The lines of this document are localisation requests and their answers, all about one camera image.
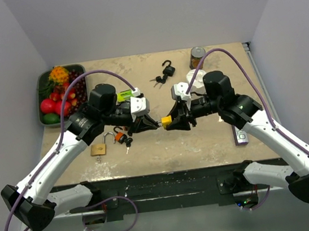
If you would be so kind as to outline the yellow padlock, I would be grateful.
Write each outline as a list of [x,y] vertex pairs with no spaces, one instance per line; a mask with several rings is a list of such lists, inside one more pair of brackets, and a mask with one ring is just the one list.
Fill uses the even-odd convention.
[[171,124],[171,122],[172,122],[171,115],[161,118],[161,124],[164,129],[167,129],[167,127]]

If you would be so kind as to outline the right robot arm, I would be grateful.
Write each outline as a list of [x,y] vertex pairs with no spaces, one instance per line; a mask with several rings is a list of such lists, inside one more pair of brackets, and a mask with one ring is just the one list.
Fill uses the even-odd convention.
[[228,76],[220,71],[208,72],[203,77],[206,93],[191,99],[187,83],[172,87],[174,107],[162,118],[165,130],[190,130],[198,117],[217,113],[223,122],[242,130],[266,144],[286,165],[260,164],[244,161],[227,180],[232,192],[247,191],[253,185],[287,188],[302,202],[309,203],[309,145],[292,135],[266,110],[248,95],[236,94]]

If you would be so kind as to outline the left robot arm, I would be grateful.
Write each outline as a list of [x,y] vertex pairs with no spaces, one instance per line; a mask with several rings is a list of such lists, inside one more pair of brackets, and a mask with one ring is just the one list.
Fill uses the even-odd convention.
[[44,230],[53,218],[74,208],[96,210],[100,193],[87,183],[50,194],[67,167],[92,144],[106,126],[127,127],[128,134],[156,130],[157,122],[149,116],[149,101],[135,90],[128,100],[119,102],[114,86],[99,84],[89,100],[80,105],[61,127],[55,145],[37,166],[17,185],[6,185],[1,196],[11,216],[16,216],[31,231]]

